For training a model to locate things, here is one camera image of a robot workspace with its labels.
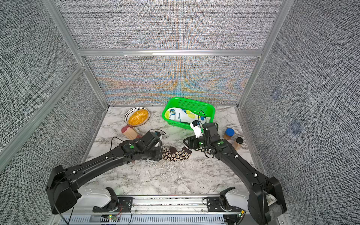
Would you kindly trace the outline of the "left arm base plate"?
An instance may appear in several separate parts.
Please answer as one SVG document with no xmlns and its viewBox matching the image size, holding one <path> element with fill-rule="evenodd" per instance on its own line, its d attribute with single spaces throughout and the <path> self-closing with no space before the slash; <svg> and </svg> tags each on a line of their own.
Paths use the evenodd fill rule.
<svg viewBox="0 0 360 225">
<path fill-rule="evenodd" d="M 92 209 L 93 213 L 128 213 L 131 211 L 133 205 L 132 197 L 118 197 L 117 200 L 111 200 L 104 207 L 94 206 Z"/>
</svg>

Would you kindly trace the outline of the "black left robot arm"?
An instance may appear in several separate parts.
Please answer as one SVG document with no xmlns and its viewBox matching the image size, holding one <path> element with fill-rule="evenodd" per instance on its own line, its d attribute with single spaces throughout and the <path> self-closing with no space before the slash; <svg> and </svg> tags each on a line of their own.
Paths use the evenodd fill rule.
<svg viewBox="0 0 360 225">
<path fill-rule="evenodd" d="M 78 189 L 105 172 L 138 160 L 160 161 L 162 158 L 159 131 L 148 131 L 143 137 L 126 140 L 109 152 L 85 163 L 52 169 L 46 192 L 52 214 L 64 213 L 74 207 L 82 196 Z"/>
</svg>

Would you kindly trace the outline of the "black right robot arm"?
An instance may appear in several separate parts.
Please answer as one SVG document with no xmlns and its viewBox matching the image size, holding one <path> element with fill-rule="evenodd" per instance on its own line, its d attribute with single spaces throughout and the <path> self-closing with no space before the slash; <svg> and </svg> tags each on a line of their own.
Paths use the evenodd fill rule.
<svg viewBox="0 0 360 225">
<path fill-rule="evenodd" d="M 194 136 L 183 140 L 188 149 L 202 148 L 205 155 L 211 154 L 225 163 L 243 182 L 248 194 L 229 187 L 219 194 L 222 210 L 233 208 L 250 213 L 259 225 L 267 225 L 287 211 L 281 183 L 275 177 L 267 177 L 248 163 L 226 139 L 218 134 L 218 125 L 208 122 L 201 124 L 198 120 L 190 124 Z"/>
</svg>

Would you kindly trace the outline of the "white sock yellow dots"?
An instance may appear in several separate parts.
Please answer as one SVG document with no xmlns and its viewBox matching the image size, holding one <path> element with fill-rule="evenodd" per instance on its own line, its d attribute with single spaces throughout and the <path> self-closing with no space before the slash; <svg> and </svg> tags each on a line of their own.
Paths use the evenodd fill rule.
<svg viewBox="0 0 360 225">
<path fill-rule="evenodd" d="M 211 120 L 211 117 L 205 117 L 203 113 L 198 115 L 190 110 L 175 107 L 169 108 L 165 111 L 165 118 L 180 123 L 191 123 L 195 120 L 199 120 L 201 123 L 206 123 Z"/>
</svg>

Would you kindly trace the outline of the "pink tan striped sock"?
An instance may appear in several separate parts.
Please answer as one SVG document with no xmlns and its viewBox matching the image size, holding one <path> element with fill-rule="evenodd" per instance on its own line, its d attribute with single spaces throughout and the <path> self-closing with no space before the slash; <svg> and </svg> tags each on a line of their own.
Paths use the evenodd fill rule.
<svg viewBox="0 0 360 225">
<path fill-rule="evenodd" d="M 131 126 L 126 125 L 121 129 L 122 134 L 128 139 L 133 140 L 137 138 L 141 138 L 142 136 L 138 134 Z"/>
</svg>

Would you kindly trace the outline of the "dark floral sock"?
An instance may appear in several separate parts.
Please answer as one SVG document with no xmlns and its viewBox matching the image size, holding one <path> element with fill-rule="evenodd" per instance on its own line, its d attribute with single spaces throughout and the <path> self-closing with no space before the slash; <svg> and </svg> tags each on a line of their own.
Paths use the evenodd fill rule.
<svg viewBox="0 0 360 225">
<path fill-rule="evenodd" d="M 192 150 L 183 147 L 181 150 L 177 150 L 174 147 L 161 147 L 162 149 L 162 159 L 168 160 L 171 162 L 183 161 L 190 158 L 192 155 Z"/>
</svg>

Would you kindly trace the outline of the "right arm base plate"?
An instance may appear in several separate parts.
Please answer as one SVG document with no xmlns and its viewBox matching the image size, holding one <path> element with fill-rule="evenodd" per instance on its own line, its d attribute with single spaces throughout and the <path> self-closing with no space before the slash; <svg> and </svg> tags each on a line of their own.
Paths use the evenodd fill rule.
<svg viewBox="0 0 360 225">
<path fill-rule="evenodd" d="M 207 207 L 208 212 L 242 212 L 243 209 L 233 206 L 222 206 L 219 196 L 205 197 L 202 203 Z"/>
</svg>

